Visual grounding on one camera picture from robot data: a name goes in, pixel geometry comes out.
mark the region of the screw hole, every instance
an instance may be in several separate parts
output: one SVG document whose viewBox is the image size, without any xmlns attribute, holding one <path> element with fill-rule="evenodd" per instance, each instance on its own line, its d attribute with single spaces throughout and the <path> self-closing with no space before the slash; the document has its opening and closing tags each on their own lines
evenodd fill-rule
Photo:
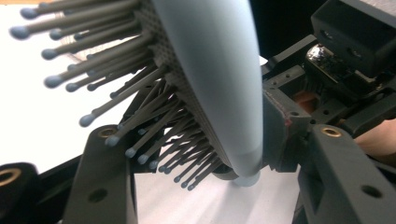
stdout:
<svg viewBox="0 0 396 224">
<path fill-rule="evenodd" d="M 368 195 L 370 195 L 370 196 L 372 196 L 374 198 L 382 198 L 381 191 L 379 191 L 378 189 L 376 189 L 376 188 L 374 188 L 372 186 L 363 185 L 363 186 L 361 186 L 361 190 L 364 193 L 366 193 L 366 194 L 368 194 Z"/>
<path fill-rule="evenodd" d="M 330 137 L 341 137 L 341 133 L 333 128 L 323 128 L 322 132 Z"/>
<path fill-rule="evenodd" d="M 6 181 L 12 177 L 12 173 L 5 173 L 0 175 L 0 182 Z"/>
<path fill-rule="evenodd" d="M 99 203 L 106 196 L 107 196 L 107 190 L 105 190 L 105 189 L 96 189 L 90 194 L 90 196 L 88 196 L 88 202 L 90 202 L 90 203 Z"/>
<path fill-rule="evenodd" d="M 17 168 L 10 168 L 0 171 L 0 187 L 5 186 L 21 175 L 21 170 Z"/>
<path fill-rule="evenodd" d="M 103 137 L 103 138 L 107 138 L 110 135 L 113 135 L 114 133 L 116 133 L 117 131 L 113 128 L 109 128 L 109 129 L 103 129 L 101 132 L 99 132 L 99 136 Z"/>
</svg>

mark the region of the metal screw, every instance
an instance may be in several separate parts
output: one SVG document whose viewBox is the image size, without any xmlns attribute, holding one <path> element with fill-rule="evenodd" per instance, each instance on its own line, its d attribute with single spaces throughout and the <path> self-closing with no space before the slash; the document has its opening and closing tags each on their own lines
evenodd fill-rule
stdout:
<svg viewBox="0 0 396 224">
<path fill-rule="evenodd" d="M 330 137 L 341 137 L 341 133 L 333 128 L 322 128 L 322 132 Z"/>
<path fill-rule="evenodd" d="M 114 128 L 103 129 L 101 132 L 99 132 L 99 137 L 108 138 L 114 133 L 116 133 L 116 130 Z"/>
</svg>

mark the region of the black plastic part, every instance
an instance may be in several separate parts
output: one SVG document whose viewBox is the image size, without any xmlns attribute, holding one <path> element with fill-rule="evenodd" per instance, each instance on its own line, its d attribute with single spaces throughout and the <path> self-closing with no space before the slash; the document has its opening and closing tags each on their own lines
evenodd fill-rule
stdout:
<svg viewBox="0 0 396 224">
<path fill-rule="evenodd" d="M 233 171 L 233 168 L 230 168 L 226 164 L 220 165 L 212 174 L 221 180 L 234 180 L 238 177 L 238 175 Z"/>
<path fill-rule="evenodd" d="M 44 194 L 35 206 L 32 223 L 53 224 L 62 220 L 77 172 L 80 156 L 40 175 Z"/>
<path fill-rule="evenodd" d="M 124 156 L 126 139 L 115 147 L 105 145 L 116 128 L 108 125 L 90 134 L 63 223 L 137 223 L 134 176 Z"/>
<path fill-rule="evenodd" d="M 309 223 L 394 223 L 395 189 L 348 133 L 316 125 L 308 148 L 299 185 Z"/>
<path fill-rule="evenodd" d="M 306 53 L 317 43 L 318 41 L 313 35 L 308 35 L 276 56 L 269 58 L 268 62 L 262 65 L 264 79 L 284 72 L 296 64 L 303 64 Z"/>
<path fill-rule="evenodd" d="M 0 223 L 28 223 L 32 207 L 42 192 L 32 164 L 20 162 L 0 166 Z"/>
<path fill-rule="evenodd" d="M 290 97 L 304 88 L 304 69 L 294 66 L 263 84 L 264 161 L 278 172 L 297 169 L 311 116 Z"/>
<path fill-rule="evenodd" d="M 328 1 L 313 16 L 321 44 L 367 77 L 395 64 L 396 29 L 338 0 Z"/>
<path fill-rule="evenodd" d="M 396 115 L 396 93 L 391 94 L 346 119 L 342 128 L 357 137 Z"/>
<path fill-rule="evenodd" d="M 372 160 L 372 162 L 396 190 L 396 168 L 388 166 L 379 161 Z"/>
</svg>

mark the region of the white surface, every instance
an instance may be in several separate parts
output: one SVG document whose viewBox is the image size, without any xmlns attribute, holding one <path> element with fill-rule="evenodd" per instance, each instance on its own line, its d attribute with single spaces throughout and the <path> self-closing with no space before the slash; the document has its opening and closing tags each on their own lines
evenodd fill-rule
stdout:
<svg viewBox="0 0 396 224">
<path fill-rule="evenodd" d="M 81 153 L 88 134 L 95 127 L 118 123 L 128 103 L 87 129 L 79 127 L 79 118 L 107 101 L 117 85 L 98 92 L 46 89 L 44 78 L 62 72 L 71 61 L 41 59 L 42 49 L 57 46 L 47 35 L 13 40 L 8 28 L 25 22 L 18 11 L 19 7 L 0 6 L 0 164 L 28 161 L 41 173 Z M 189 192 L 173 182 L 177 173 L 136 175 L 139 223 L 291 222 L 298 194 L 296 174 L 265 168 L 259 183 L 246 189 L 210 175 Z"/>
</svg>

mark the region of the rod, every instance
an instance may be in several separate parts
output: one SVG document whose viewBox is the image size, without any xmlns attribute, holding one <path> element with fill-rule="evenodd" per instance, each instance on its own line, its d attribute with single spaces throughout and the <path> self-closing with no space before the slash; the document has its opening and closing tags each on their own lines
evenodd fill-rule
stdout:
<svg viewBox="0 0 396 224">
<path fill-rule="evenodd" d="M 207 149 L 205 151 L 205 153 L 203 153 L 200 157 L 198 157 L 195 161 L 193 161 L 184 171 L 181 172 L 180 175 L 178 175 L 177 177 L 175 177 L 174 181 L 175 183 L 178 183 L 181 178 L 184 177 L 184 175 L 186 175 L 192 168 L 194 168 L 199 162 L 201 162 L 206 156 L 211 157 L 214 154 L 213 152 L 213 148 L 210 147 L 209 149 Z"/>
<path fill-rule="evenodd" d="M 35 19 L 38 16 L 52 12 L 63 11 L 77 7 L 91 6 L 95 3 L 101 3 L 109 0 L 77 0 L 77 1 L 58 1 L 53 3 L 43 3 L 37 8 L 25 7 L 21 10 L 21 15 L 28 20 Z"/>
<path fill-rule="evenodd" d="M 149 164 L 149 168 L 154 170 L 157 168 L 158 163 L 163 160 L 163 158 L 165 158 L 167 155 L 171 154 L 178 146 L 180 146 L 180 144 L 182 144 L 183 142 L 185 142 L 191 135 L 200 132 L 201 130 L 199 129 L 198 125 L 194 125 L 192 127 L 190 127 L 184 134 L 182 137 L 180 137 L 179 139 L 177 139 L 177 141 L 170 146 L 168 149 L 165 150 L 165 152 L 163 154 L 161 154 L 161 156 L 159 158 L 157 158 L 157 160 L 155 161 L 151 161 Z"/>
<path fill-rule="evenodd" d="M 147 143 L 147 141 L 154 136 L 154 134 L 156 134 L 161 127 L 169 121 L 169 119 L 171 119 L 176 113 L 177 111 L 183 106 L 184 103 L 179 102 L 175 107 L 173 107 L 171 110 L 169 110 L 165 116 L 163 116 L 151 129 L 148 130 L 148 132 L 143 135 L 142 138 L 140 138 L 131 148 L 129 148 L 128 150 L 132 150 L 132 151 L 137 151 L 139 148 L 141 148 L 143 145 L 145 145 Z M 125 152 L 125 155 L 127 157 L 129 157 L 128 155 L 130 155 L 129 151 Z"/>
<path fill-rule="evenodd" d="M 197 145 L 199 141 L 201 141 L 203 138 L 205 138 L 204 135 L 201 136 L 201 138 L 195 138 L 192 141 L 190 141 L 188 144 L 186 144 L 185 148 L 186 150 L 190 149 L 191 147 L 194 147 Z M 172 164 L 172 162 L 179 160 L 182 156 L 185 150 L 180 150 L 175 156 L 173 156 L 169 161 L 167 161 L 164 165 L 162 165 L 159 169 L 160 172 L 165 172 L 166 168 Z"/>
<path fill-rule="evenodd" d="M 142 104 L 139 106 L 139 109 L 151 102 L 157 95 L 160 93 L 160 88 L 166 84 L 166 80 L 161 79 L 156 85 L 151 89 L 146 98 L 143 100 Z"/>
<path fill-rule="evenodd" d="M 76 91 L 77 89 L 92 83 L 96 80 L 99 80 L 100 78 L 103 78 L 113 72 L 115 73 L 123 73 L 124 71 L 130 72 L 138 68 L 142 68 L 145 65 L 147 65 L 147 59 L 151 56 L 151 53 L 149 51 L 141 52 L 138 53 L 134 56 L 130 56 L 128 60 L 122 60 L 120 61 L 115 61 L 114 63 L 107 63 L 106 68 L 104 68 L 102 71 L 95 73 L 94 75 L 91 75 L 89 77 L 85 77 L 82 80 L 75 82 L 75 83 L 69 83 L 66 85 L 67 91 Z"/>
<path fill-rule="evenodd" d="M 131 35 L 131 31 L 138 27 L 138 21 L 134 20 L 112 29 L 105 30 L 99 34 L 92 35 L 87 38 L 83 38 L 79 41 L 73 42 L 67 45 L 61 45 L 56 49 L 44 49 L 41 52 L 41 56 L 46 60 L 52 60 L 61 54 L 68 52 L 79 52 L 84 49 L 89 49 L 109 41 L 119 39 L 120 37 L 126 37 Z"/>
<path fill-rule="evenodd" d="M 209 174 L 211 174 L 213 171 L 215 171 L 219 166 L 222 165 L 222 161 L 217 158 L 215 161 L 212 162 L 212 164 L 209 165 L 204 171 L 202 171 L 196 178 L 195 181 L 189 185 L 188 190 L 193 190 L 199 183 L 201 183 L 202 180 L 205 179 Z"/>
<path fill-rule="evenodd" d="M 166 66 L 161 66 L 156 71 L 152 72 L 148 76 L 140 79 L 133 86 L 131 86 L 127 91 L 124 91 L 114 99 L 108 101 L 104 105 L 94 109 L 91 114 L 82 117 L 79 121 L 79 124 L 82 127 L 89 126 L 95 119 L 104 114 L 107 110 L 111 109 L 113 106 L 119 104 L 121 101 L 133 95 L 135 92 L 139 91 L 141 88 L 147 86 L 158 78 L 163 77 L 165 73 L 168 72 L 168 68 Z"/>
<path fill-rule="evenodd" d="M 92 59 L 79 63 L 75 69 L 63 72 L 57 76 L 47 77 L 44 83 L 49 88 L 55 88 L 64 83 L 65 81 L 73 77 L 77 77 L 82 73 L 89 71 L 90 69 L 93 69 L 95 66 L 98 66 L 101 63 L 106 63 L 113 60 L 114 58 L 131 53 L 131 51 L 145 47 L 150 41 L 152 41 L 152 39 L 153 36 L 148 34 L 121 43 L 111 49 L 108 49 L 104 54 L 98 55 L 97 57 L 93 57 Z"/>
<path fill-rule="evenodd" d="M 105 25 L 98 26 L 98 27 L 95 27 L 95 28 L 91 28 L 89 31 L 85 30 L 84 32 L 77 33 L 73 37 L 74 37 L 75 40 L 81 40 L 81 39 L 87 38 L 87 37 L 92 36 L 92 35 L 100 34 L 103 31 L 106 31 L 106 30 L 111 29 L 113 27 L 117 27 L 117 26 L 120 26 L 120 25 L 123 25 L 123 24 L 126 24 L 126 23 L 134 22 L 134 21 L 135 20 L 129 19 L 129 20 L 108 22 Z"/>
<path fill-rule="evenodd" d="M 198 169 L 196 169 L 192 175 L 189 176 L 189 178 L 187 178 L 186 181 L 184 181 L 181 184 L 181 187 L 184 189 L 186 188 L 190 181 L 192 181 L 204 168 L 206 168 L 206 166 L 208 164 L 210 164 L 211 162 L 213 162 L 214 160 L 216 160 L 218 158 L 218 155 L 216 155 L 216 153 L 213 153 L 201 166 L 198 167 Z"/>
<path fill-rule="evenodd" d="M 17 39 L 25 39 L 32 34 L 43 32 L 54 28 L 63 28 L 72 26 L 84 21 L 92 21 L 100 19 L 103 15 L 111 14 L 128 14 L 131 9 L 139 5 L 138 0 L 118 1 L 106 4 L 100 7 L 95 7 L 91 10 L 81 11 L 67 17 L 62 17 L 55 20 L 43 21 L 39 23 L 30 24 L 27 26 L 15 26 L 10 29 L 11 34 Z"/>
<path fill-rule="evenodd" d="M 167 101 L 168 94 L 170 94 L 172 90 L 169 92 L 164 92 L 162 95 L 158 96 L 151 104 L 145 106 L 141 110 L 136 111 L 130 118 L 128 118 L 125 122 L 122 123 L 120 129 L 113 135 L 109 136 L 105 143 L 108 146 L 115 146 L 120 139 L 127 134 L 132 128 L 136 127 L 139 120 L 145 115 L 145 113 L 149 113 L 164 102 Z"/>
<path fill-rule="evenodd" d="M 113 15 L 105 16 L 98 20 L 86 21 L 83 22 L 82 24 L 70 26 L 64 29 L 53 29 L 49 31 L 49 37 L 53 40 L 59 40 L 67 35 L 72 35 L 77 32 L 90 30 L 96 27 L 108 26 L 109 23 L 114 24 L 114 22 L 128 21 L 129 18 L 132 18 L 132 16 L 126 16 L 123 14 L 116 13 Z"/>
<path fill-rule="evenodd" d="M 131 80 L 127 81 L 123 87 L 118 89 L 117 91 L 113 91 L 110 93 L 110 98 L 113 99 L 120 95 L 122 92 L 128 90 L 131 86 L 133 86 L 137 81 L 145 77 L 146 75 L 152 73 L 157 69 L 157 65 L 155 63 L 151 63 L 148 65 L 146 68 L 144 68 L 142 71 L 140 71 L 138 74 L 136 74 Z"/>
<path fill-rule="evenodd" d="M 165 174 L 169 175 L 172 172 L 172 170 L 175 169 L 177 166 L 184 164 L 184 160 L 187 159 L 190 155 L 195 154 L 195 153 L 200 152 L 205 149 L 206 148 L 201 148 L 200 146 L 197 145 L 196 147 L 192 148 L 190 151 L 187 151 L 186 153 L 180 155 L 180 158 L 177 159 L 172 165 L 170 165 L 171 163 L 169 163 L 166 166 L 166 168 L 164 170 Z"/>
<path fill-rule="evenodd" d="M 144 164 L 147 162 L 150 156 L 152 156 L 158 149 L 163 146 L 163 144 L 170 139 L 172 136 L 174 136 L 176 133 L 178 133 L 182 128 L 184 128 L 190 121 L 192 120 L 191 116 L 185 117 L 183 120 L 181 120 L 179 123 L 177 123 L 171 130 L 169 130 L 168 133 L 166 133 L 162 138 L 160 138 L 153 146 L 151 146 L 147 152 L 145 152 L 143 155 L 141 155 L 137 161 L 140 164 Z"/>
<path fill-rule="evenodd" d="M 109 61 L 109 62 L 107 62 L 107 63 L 102 63 L 102 64 L 100 64 L 100 65 L 94 67 L 94 68 L 91 69 L 90 71 L 88 71 L 88 72 L 87 72 L 87 75 L 88 75 L 88 76 L 94 76 L 96 73 L 99 73 L 99 72 L 101 72 L 101 71 L 107 69 L 109 66 L 112 66 L 112 65 L 114 65 L 114 64 L 116 64 L 116 63 L 121 63 L 121 62 L 128 61 L 130 58 L 132 58 L 132 57 L 134 57 L 135 55 L 140 54 L 140 53 L 142 53 L 142 52 L 144 52 L 144 51 L 146 51 L 146 50 L 145 50 L 145 49 L 143 49 L 143 50 L 137 50 L 137 51 L 135 51 L 135 52 L 122 55 L 122 56 L 120 56 L 120 57 L 118 57 L 118 58 L 116 58 L 116 59 L 114 59 L 114 60 L 111 60 L 111 61 Z"/>
</svg>

